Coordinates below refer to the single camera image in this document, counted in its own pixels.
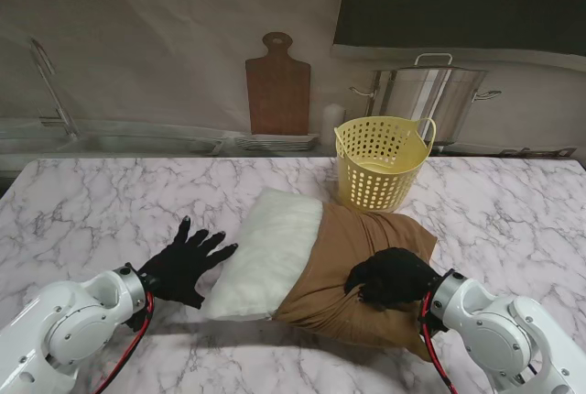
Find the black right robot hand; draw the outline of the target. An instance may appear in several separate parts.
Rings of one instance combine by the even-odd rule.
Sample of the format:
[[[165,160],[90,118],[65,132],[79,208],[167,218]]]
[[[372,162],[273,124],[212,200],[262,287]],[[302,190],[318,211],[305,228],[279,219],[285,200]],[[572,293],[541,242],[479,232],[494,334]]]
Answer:
[[[439,279],[440,274],[413,252],[389,247],[354,266],[343,290],[348,294],[358,287],[359,300],[378,311],[406,311]]]

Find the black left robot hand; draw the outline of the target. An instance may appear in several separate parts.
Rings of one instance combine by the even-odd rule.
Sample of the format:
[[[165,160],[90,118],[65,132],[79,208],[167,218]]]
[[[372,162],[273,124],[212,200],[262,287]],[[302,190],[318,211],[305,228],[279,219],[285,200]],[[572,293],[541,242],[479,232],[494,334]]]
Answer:
[[[138,270],[147,288],[156,298],[179,302],[199,309],[204,297],[196,291],[200,277],[231,257],[238,245],[231,244],[212,251],[224,240],[225,232],[210,235],[201,229],[189,235],[191,219],[182,219],[172,243],[150,258]]]

